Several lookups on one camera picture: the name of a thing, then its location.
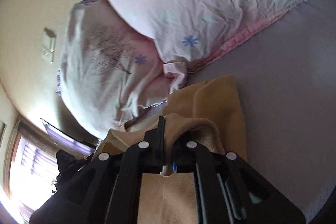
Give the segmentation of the tan long-sleeve shirt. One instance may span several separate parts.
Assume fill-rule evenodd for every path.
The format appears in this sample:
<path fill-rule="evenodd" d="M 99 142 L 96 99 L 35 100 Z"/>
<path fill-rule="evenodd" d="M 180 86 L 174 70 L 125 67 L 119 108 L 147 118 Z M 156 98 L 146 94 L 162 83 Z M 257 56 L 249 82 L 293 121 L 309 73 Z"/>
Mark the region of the tan long-sleeve shirt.
<path fill-rule="evenodd" d="M 186 132 L 211 152 L 234 151 L 247 158 L 246 129 L 237 85 L 224 76 L 185 87 L 168 98 L 165 117 L 166 158 Z M 142 176 L 138 223 L 197 223 L 193 175 L 173 173 L 171 163 L 162 174 Z"/>

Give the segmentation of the left floral pink pillow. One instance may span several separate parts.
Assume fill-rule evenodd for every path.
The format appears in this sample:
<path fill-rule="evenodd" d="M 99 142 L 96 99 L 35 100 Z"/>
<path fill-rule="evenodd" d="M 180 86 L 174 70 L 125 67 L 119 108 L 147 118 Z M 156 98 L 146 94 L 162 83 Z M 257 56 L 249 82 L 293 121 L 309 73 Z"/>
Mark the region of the left floral pink pillow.
<path fill-rule="evenodd" d="M 70 14 L 60 60 L 60 95 L 77 122 L 104 139 L 185 84 L 184 63 L 165 64 L 155 44 L 107 0 L 82 0 Z"/>

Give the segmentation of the lavender bed sheet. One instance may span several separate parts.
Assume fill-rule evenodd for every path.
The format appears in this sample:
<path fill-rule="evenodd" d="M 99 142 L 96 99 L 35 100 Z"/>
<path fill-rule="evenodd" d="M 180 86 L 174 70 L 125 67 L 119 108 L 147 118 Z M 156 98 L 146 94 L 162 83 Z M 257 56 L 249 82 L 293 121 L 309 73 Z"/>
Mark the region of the lavender bed sheet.
<path fill-rule="evenodd" d="M 309 0 L 197 73 L 232 75 L 250 165 L 311 220 L 335 187 L 335 0 Z"/>

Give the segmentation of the white wall switch plate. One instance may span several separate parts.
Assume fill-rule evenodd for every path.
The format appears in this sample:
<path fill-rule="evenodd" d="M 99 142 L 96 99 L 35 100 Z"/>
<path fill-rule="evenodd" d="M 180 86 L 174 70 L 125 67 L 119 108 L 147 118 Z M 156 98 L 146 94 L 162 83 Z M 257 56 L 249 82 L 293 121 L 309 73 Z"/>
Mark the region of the white wall switch plate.
<path fill-rule="evenodd" d="M 48 27 L 45 27 L 43 31 L 44 35 L 41 43 L 42 57 L 50 64 L 53 64 L 57 36 L 55 31 Z"/>

